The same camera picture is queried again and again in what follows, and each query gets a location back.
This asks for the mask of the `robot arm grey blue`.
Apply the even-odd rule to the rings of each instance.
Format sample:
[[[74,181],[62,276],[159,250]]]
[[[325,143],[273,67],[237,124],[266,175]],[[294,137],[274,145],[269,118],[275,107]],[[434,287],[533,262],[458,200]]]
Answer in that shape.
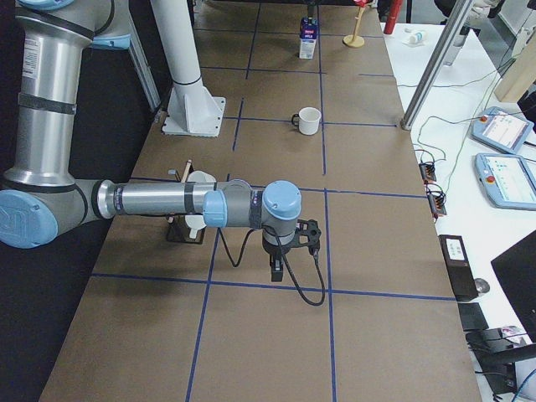
[[[199,215],[208,227],[263,233],[271,278],[291,269],[287,253],[303,225],[302,196],[285,180],[254,190],[247,182],[113,183],[74,178],[71,138],[83,50],[125,49],[126,1],[19,1],[25,32],[14,165],[3,175],[1,240],[20,249],[48,244],[82,224],[117,215]]]

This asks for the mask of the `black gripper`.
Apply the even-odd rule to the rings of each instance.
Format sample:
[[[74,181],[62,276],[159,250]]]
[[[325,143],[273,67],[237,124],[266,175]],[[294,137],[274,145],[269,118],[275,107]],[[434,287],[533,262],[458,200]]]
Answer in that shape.
[[[264,251],[270,256],[271,281],[282,281],[284,276],[284,260],[290,249],[291,244],[278,245],[274,237],[262,237],[262,246]]]

